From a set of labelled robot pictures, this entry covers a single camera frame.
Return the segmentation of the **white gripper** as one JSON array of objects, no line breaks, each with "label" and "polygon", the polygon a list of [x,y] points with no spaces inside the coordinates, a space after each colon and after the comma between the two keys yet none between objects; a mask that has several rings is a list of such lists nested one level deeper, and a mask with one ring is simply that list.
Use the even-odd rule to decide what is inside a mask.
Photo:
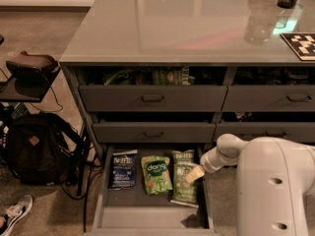
[{"label": "white gripper", "polygon": [[208,173],[214,173],[225,166],[226,157],[222,155],[217,147],[204,153],[200,158],[200,165],[195,166],[186,176],[185,180],[191,184],[197,179],[205,175],[205,171]]}]

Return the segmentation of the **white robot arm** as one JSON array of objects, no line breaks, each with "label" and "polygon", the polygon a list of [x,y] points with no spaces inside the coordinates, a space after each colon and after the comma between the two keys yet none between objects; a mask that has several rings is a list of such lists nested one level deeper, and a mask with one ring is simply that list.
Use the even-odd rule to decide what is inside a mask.
[{"label": "white robot arm", "polygon": [[237,167],[237,236],[309,236],[304,197],[314,193],[315,147],[276,137],[244,141],[223,134],[186,181],[232,165]]}]

